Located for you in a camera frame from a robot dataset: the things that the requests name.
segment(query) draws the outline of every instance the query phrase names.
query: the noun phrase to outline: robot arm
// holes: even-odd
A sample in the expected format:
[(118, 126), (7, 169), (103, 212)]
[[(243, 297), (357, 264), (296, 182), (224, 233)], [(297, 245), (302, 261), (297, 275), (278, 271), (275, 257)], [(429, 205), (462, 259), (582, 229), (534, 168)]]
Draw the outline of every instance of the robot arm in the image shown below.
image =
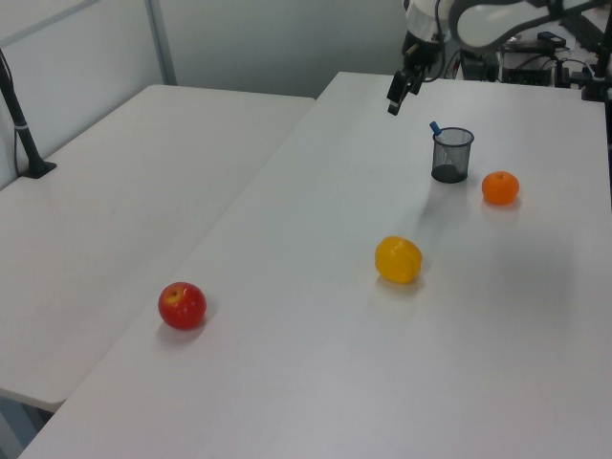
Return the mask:
[(494, 51), (525, 29), (578, 14), (609, 0), (404, 0), (407, 33), (404, 68), (389, 89), (389, 113), (397, 115), (408, 93), (418, 94), (449, 32), (463, 49)]

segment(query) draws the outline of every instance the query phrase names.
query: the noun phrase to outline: pen holder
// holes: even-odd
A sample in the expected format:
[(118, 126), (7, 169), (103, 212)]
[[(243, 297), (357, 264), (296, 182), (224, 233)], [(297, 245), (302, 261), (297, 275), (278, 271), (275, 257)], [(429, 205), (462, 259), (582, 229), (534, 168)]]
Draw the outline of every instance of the pen holder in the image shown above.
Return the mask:
[(444, 184), (458, 184), (468, 178), (473, 134), (460, 127), (442, 129), (433, 136), (431, 177)]

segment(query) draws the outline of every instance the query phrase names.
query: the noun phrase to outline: cable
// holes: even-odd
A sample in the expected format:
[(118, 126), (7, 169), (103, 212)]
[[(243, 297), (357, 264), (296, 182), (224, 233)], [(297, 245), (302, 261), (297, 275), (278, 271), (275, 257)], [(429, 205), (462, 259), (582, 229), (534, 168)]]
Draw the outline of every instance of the cable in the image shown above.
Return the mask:
[(546, 64), (548, 64), (549, 62), (553, 62), (553, 61), (555, 61), (555, 60), (554, 60), (554, 59), (548, 59), (546, 62), (544, 62), (544, 63), (542, 64), (542, 66), (539, 68), (539, 71), (541, 72), (542, 70), (544, 70), (544, 67), (546, 67)]
[(455, 57), (461, 52), (461, 50), (457, 50), (455, 51), (454, 55), (452, 55), (452, 57), (448, 60), (448, 64), (447, 64), (447, 69), (444, 71), (444, 78), (447, 77), (448, 75), (448, 69), (450, 69), (450, 64), (452, 64), (452, 61), (455, 59)]
[(438, 79), (444, 70), (445, 65), (447, 64), (447, 53), (444, 46), (444, 36), (442, 35), (442, 24), (440, 24), (440, 2), (442, 0), (436, 1), (436, 27), (438, 28), (438, 41), (442, 45), (442, 63), (440, 64), (440, 69), (438, 70), (438, 75), (436, 75), (432, 79), (424, 79), (423, 83), (431, 83)]
[(4, 68), (7, 69), (7, 73), (9, 74), (9, 80), (11, 81), (12, 86), (11, 67), (9, 67), (9, 62), (7, 62), (7, 59), (4, 57), (4, 53), (2, 53), (2, 48), (0, 48), (0, 60), (2, 60), (2, 65), (4, 66)]
[(518, 64), (516, 67), (514, 67), (514, 69), (515, 69), (515, 70), (520, 70), (520, 69), (522, 69), (523, 67), (525, 67), (527, 64), (529, 64), (529, 63), (531, 63), (531, 62), (533, 62), (533, 61), (535, 61), (535, 60), (537, 60), (537, 59), (541, 59), (542, 57), (547, 57), (547, 55), (534, 55), (533, 57), (530, 57), (530, 58), (529, 58), (529, 59), (527, 59), (526, 61), (524, 61), (524, 62), (522, 62), (522, 63)]
[[(12, 82), (12, 73), (11, 67), (9, 66), (9, 62), (4, 56), (2, 49), (0, 49), (0, 60), (2, 61), (2, 65), (5, 69), (7, 69), (7, 74), (9, 74), (9, 81), (11, 82), (11, 88), (14, 90), (13, 82)], [(17, 166), (17, 128), (14, 127), (12, 130), (12, 164), (15, 168), (15, 174), (17, 178), (21, 177), (19, 173), (19, 167)]]
[(581, 60), (577, 59), (570, 59), (569, 57), (564, 57), (561, 62), (577, 62), (578, 64), (582, 64), (584, 67), (588, 67), (586, 62), (582, 62)]

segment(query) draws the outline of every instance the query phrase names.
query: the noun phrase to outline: blue pen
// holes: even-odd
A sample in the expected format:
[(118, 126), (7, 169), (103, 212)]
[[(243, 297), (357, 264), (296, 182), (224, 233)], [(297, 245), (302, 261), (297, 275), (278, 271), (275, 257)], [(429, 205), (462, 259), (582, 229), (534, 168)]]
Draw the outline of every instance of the blue pen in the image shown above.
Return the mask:
[(442, 134), (442, 129), (440, 129), (440, 126), (438, 125), (438, 123), (436, 121), (432, 121), (429, 124), (429, 127), (431, 128), (431, 130), (433, 131), (433, 134), (438, 137), (440, 134)]

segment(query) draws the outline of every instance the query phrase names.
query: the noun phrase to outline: orange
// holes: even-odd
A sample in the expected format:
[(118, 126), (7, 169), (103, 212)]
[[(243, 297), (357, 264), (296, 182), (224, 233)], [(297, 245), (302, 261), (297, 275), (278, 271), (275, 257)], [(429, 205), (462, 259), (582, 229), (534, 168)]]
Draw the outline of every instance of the orange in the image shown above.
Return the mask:
[(518, 180), (510, 172), (498, 170), (485, 177), (482, 181), (482, 194), (490, 204), (503, 206), (516, 199)]
[(376, 248), (375, 265), (386, 280), (407, 284), (421, 271), (423, 255), (417, 246), (400, 236), (385, 237)]

